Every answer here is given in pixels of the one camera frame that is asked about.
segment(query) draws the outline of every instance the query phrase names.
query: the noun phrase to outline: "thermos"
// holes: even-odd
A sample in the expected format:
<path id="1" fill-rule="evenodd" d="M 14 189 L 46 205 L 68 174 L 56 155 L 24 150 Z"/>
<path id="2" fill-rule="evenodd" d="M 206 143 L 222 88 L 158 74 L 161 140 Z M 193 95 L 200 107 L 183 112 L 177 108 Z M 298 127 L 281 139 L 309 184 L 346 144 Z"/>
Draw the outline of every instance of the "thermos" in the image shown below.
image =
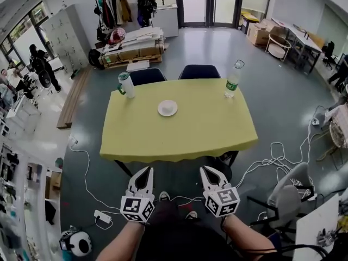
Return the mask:
<path id="1" fill-rule="evenodd" d="M 134 85 L 128 72 L 119 74 L 119 85 L 117 89 L 122 95 L 126 95 L 128 98 L 135 97 Z"/>

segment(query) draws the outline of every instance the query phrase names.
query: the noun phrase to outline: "glass door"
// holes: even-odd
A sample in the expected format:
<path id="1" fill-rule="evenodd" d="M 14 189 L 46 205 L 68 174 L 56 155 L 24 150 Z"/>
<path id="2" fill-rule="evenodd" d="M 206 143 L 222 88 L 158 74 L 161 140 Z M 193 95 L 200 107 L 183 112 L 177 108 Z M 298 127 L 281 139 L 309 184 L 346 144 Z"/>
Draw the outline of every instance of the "glass door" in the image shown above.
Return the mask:
<path id="1" fill-rule="evenodd" d="M 177 0 L 181 27 L 234 27 L 238 0 Z"/>

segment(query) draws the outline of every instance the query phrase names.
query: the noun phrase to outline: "clear bottle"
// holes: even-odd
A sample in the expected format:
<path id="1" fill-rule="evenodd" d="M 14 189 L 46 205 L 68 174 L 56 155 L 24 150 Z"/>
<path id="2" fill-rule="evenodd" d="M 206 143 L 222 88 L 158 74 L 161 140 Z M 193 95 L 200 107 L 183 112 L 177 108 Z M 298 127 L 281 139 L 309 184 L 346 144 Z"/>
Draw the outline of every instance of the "clear bottle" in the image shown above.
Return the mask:
<path id="1" fill-rule="evenodd" d="M 240 70 L 242 67 L 244 67 L 244 62 L 242 60 L 237 60 L 234 64 L 231 75 L 227 78 L 225 97 L 232 98 L 234 96 L 234 92 L 236 91 L 240 80 Z"/>

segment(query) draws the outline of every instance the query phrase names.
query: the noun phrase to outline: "dark blue chair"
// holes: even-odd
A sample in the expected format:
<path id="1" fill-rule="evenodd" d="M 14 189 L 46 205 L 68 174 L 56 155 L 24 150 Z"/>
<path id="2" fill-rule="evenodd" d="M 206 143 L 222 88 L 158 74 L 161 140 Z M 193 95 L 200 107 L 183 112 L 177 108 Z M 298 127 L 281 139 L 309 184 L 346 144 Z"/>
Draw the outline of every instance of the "dark blue chair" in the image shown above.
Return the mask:
<path id="1" fill-rule="evenodd" d="M 212 65 L 187 65 L 179 77 L 179 79 L 195 78 L 221 78 L 221 76 Z"/>
<path id="2" fill-rule="evenodd" d="M 146 70 L 134 71 L 131 72 L 129 75 L 133 81 L 134 86 L 167 81 L 167 79 L 162 74 L 161 70 L 156 67 Z"/>

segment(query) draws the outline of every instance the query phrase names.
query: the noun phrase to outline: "white plate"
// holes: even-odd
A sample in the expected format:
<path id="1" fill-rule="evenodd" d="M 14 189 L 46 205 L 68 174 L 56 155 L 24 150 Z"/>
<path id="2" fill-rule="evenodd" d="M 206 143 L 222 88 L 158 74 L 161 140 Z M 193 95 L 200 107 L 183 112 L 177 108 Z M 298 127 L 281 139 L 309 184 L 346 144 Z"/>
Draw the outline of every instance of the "white plate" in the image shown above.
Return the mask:
<path id="1" fill-rule="evenodd" d="M 176 104 L 175 101 L 162 101 L 158 105 L 158 113 L 162 116 L 172 116 L 178 111 L 178 105 Z"/>

